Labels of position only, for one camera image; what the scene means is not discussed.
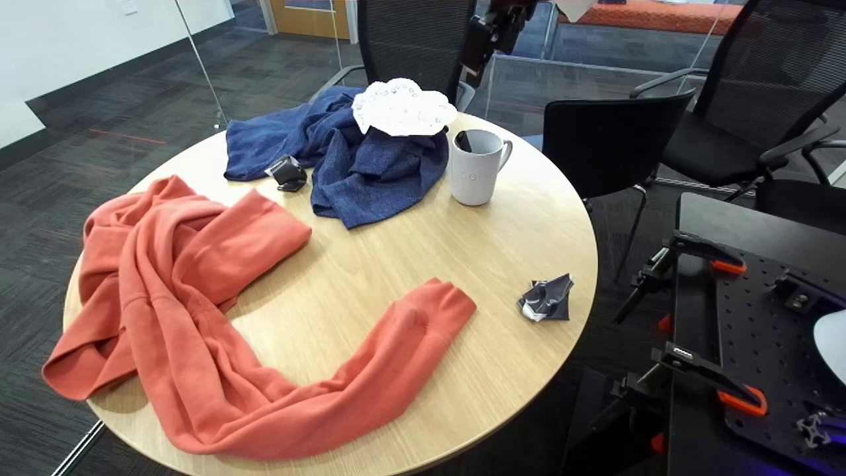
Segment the white ceramic mug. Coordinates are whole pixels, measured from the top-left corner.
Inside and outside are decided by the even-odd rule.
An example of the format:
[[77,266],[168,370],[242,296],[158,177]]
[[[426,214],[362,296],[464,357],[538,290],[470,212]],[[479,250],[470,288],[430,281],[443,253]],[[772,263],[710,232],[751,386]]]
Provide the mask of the white ceramic mug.
[[512,143],[489,128],[464,128],[470,154],[451,140],[447,162],[447,184],[455,200],[484,205],[493,196],[496,177],[512,154]]

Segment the black marker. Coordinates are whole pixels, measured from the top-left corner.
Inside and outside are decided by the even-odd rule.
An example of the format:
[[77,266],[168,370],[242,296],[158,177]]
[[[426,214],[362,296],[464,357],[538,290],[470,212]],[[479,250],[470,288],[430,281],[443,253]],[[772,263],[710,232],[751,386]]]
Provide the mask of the black marker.
[[468,134],[464,128],[455,134],[455,144],[456,144],[460,151],[464,151],[464,154],[473,151],[473,148],[470,148],[470,134]]

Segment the navy blue cloth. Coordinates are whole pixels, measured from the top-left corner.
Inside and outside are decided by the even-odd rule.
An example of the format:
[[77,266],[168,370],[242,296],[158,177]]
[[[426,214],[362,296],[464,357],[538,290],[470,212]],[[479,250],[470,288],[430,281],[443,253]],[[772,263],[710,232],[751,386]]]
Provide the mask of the navy blue cloth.
[[331,86],[316,101],[226,127],[225,177],[258,179],[295,158],[312,171],[312,212],[345,230],[392,218],[417,205],[447,171],[447,128],[392,136],[362,132],[351,117],[360,86]]

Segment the round wooden table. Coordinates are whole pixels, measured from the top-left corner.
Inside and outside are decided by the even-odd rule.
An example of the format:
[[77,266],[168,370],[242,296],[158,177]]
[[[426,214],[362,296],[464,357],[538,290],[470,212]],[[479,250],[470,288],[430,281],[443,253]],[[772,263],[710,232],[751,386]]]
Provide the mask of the round wooden table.
[[[512,143],[489,204],[432,187],[417,205],[356,230],[316,217],[307,193],[222,177],[226,143],[212,134],[156,171],[222,204],[255,189],[312,228],[312,241],[255,281],[229,323],[262,364],[323,381],[364,341],[389,304],[440,278],[476,300],[447,357],[392,422],[303,460],[188,454],[168,443],[142,389],[127,381],[90,401],[135,452],[188,476],[382,476],[432,464],[518,414],[574,352],[598,290],[598,241],[570,181],[526,140]],[[534,281],[570,275],[569,316],[532,323],[518,299]]]

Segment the white paper doily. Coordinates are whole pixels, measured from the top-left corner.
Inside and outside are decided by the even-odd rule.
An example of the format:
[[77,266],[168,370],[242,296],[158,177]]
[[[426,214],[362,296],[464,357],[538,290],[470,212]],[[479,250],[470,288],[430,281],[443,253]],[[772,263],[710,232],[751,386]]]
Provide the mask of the white paper doily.
[[435,134],[456,119],[456,109],[438,89],[422,89],[415,78],[373,82],[351,101],[351,117],[362,132],[389,136]]

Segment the small black binder clip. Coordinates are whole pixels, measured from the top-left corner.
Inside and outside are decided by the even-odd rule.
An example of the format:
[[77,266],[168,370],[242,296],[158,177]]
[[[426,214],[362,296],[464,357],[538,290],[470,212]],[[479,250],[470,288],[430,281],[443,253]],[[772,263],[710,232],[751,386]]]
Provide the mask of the small black binder clip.
[[280,156],[267,167],[280,189],[295,193],[307,184],[307,171],[292,156]]

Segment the black chair behind table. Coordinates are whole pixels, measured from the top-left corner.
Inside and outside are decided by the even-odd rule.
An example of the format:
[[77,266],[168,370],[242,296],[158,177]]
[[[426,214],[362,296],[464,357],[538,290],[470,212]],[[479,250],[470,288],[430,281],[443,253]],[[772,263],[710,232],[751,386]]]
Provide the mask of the black chair behind table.
[[476,0],[360,0],[362,61],[341,65],[312,98],[362,72],[368,82],[407,76],[422,89],[456,101],[473,17]]

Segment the orange red sweater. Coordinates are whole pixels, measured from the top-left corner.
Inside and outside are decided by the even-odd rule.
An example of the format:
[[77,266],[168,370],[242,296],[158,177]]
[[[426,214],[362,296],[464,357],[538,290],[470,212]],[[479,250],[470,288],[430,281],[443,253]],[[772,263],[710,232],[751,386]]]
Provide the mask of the orange red sweater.
[[251,189],[225,205],[176,177],[101,204],[82,228],[82,310],[41,381],[84,401],[135,377],[165,438],[193,454],[295,460],[402,414],[476,304],[426,281],[325,381],[263,368],[225,310],[307,245],[312,228]]

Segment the orange black clamp right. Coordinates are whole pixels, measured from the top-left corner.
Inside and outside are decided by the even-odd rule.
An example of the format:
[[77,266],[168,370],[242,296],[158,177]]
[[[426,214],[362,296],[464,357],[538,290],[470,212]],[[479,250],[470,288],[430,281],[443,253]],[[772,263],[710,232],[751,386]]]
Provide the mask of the orange black clamp right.
[[721,242],[698,238],[693,232],[673,230],[670,238],[643,263],[631,281],[631,290],[616,310],[614,319],[624,323],[625,314],[652,290],[659,290],[673,271],[682,255],[700,258],[710,271],[723,278],[740,278],[748,263],[740,253]]

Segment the orange black clamp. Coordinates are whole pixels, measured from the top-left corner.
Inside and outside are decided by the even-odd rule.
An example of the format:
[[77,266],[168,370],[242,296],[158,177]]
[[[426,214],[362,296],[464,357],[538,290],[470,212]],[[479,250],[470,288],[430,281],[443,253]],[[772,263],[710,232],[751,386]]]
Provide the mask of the orange black clamp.
[[631,281],[631,290],[616,310],[614,319],[624,323],[625,314],[652,290],[659,290],[673,271],[682,255],[700,258],[710,271],[723,278],[740,278],[748,263],[740,253],[721,242],[698,238],[693,232],[673,230],[670,238],[643,263]]
[[640,376],[625,376],[618,381],[618,390],[629,393],[647,393],[647,381],[659,370],[668,370],[673,376],[696,377],[717,390],[717,398],[723,410],[740,413],[746,417],[767,417],[768,401],[767,393],[751,382],[733,377],[721,364],[682,348],[670,341],[664,341],[649,352],[652,364]]

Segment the orange black clamp left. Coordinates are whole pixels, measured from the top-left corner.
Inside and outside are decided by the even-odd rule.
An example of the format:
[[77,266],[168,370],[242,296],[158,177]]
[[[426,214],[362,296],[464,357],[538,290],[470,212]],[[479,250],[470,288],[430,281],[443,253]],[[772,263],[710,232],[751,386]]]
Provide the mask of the orange black clamp left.
[[751,382],[733,377],[721,364],[682,348],[670,341],[664,341],[649,352],[652,364],[640,376],[625,376],[618,381],[618,390],[629,393],[647,393],[647,381],[659,370],[668,370],[673,376],[696,377],[717,390],[717,398],[723,410],[740,413],[746,417],[767,417],[768,401],[767,393]]

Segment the black perforated mounting board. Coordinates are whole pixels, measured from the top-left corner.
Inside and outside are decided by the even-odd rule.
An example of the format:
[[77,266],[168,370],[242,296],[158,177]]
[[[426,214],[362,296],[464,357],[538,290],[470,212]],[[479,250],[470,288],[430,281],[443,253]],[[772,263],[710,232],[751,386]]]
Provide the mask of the black perforated mounting board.
[[[718,364],[767,397],[767,414],[727,410],[723,426],[812,472],[846,476],[846,452],[825,442],[822,426],[800,429],[815,414],[842,417],[846,386],[815,348],[815,316],[789,310],[788,296],[776,290],[780,278],[816,278],[756,253],[746,253],[743,261],[740,278],[717,281],[714,288]],[[840,290],[840,283],[828,278],[816,283]]]

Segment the black mesh office chair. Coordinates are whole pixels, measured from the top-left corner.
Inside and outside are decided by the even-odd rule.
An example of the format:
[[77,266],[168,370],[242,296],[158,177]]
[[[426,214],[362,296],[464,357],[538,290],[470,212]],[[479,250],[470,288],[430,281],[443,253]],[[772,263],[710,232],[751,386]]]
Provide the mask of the black mesh office chair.
[[808,156],[838,132],[825,110],[846,91],[842,49],[846,0],[746,0],[661,164],[740,196]]

